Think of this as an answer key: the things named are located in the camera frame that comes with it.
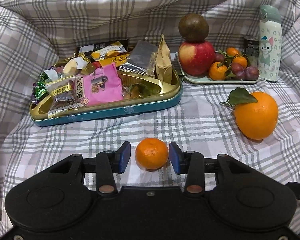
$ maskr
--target brown paper bag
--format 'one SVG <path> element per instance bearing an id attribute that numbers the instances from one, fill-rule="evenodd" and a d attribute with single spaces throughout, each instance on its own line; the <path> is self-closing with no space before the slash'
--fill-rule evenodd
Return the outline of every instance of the brown paper bag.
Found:
<path id="1" fill-rule="evenodd" d="M 171 84 L 172 79 L 172 64 L 170 58 L 170 49 L 168 48 L 163 34 L 155 60 L 155 71 L 159 80 Z"/>

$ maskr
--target red apple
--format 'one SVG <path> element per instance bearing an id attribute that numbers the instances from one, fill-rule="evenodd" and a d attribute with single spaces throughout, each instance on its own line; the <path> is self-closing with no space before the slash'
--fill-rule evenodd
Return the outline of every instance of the red apple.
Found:
<path id="1" fill-rule="evenodd" d="M 183 42 L 178 52 L 179 62 L 184 72 L 192 76 L 206 73 L 215 59 L 213 45 L 202 43 Z"/>

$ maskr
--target can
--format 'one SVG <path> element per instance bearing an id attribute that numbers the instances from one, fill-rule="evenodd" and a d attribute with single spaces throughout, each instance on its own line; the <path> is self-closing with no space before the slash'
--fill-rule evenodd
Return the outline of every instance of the can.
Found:
<path id="1" fill-rule="evenodd" d="M 258 67 L 259 38 L 247 35 L 243 37 L 243 52 L 247 55 L 250 65 Z"/>

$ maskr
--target orange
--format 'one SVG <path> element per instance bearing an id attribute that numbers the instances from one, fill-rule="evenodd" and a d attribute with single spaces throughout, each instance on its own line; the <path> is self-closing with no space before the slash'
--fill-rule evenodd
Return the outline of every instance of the orange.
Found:
<path id="1" fill-rule="evenodd" d="M 209 69 L 209 77 L 213 80 L 225 80 L 228 68 L 225 65 L 218 67 L 218 64 L 220 64 L 220 62 L 215 62 L 211 65 Z"/>
<path id="2" fill-rule="evenodd" d="M 235 121 L 245 136 L 261 140 L 272 134 L 277 125 L 278 105 L 267 93 L 252 92 L 251 95 L 258 102 L 236 105 Z"/>
<path id="3" fill-rule="evenodd" d="M 236 48 L 232 48 L 232 47 L 227 48 L 226 54 L 228 54 L 231 57 L 237 57 L 237 56 L 241 55 L 240 51 L 238 51 Z"/>
<path id="4" fill-rule="evenodd" d="M 143 139 L 136 148 L 137 162 L 149 170 L 161 168 L 168 161 L 168 147 L 157 138 Z"/>
<path id="5" fill-rule="evenodd" d="M 248 61 L 245 57 L 239 56 L 235 57 L 232 61 L 232 63 L 239 63 L 243 68 L 246 68 L 248 66 Z"/>

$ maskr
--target water bottle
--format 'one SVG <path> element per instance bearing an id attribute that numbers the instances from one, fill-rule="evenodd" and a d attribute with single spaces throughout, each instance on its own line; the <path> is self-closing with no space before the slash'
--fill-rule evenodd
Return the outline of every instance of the water bottle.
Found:
<path id="1" fill-rule="evenodd" d="M 260 78 L 277 81 L 281 59 L 281 15 L 277 8 L 260 5 L 258 69 Z"/>

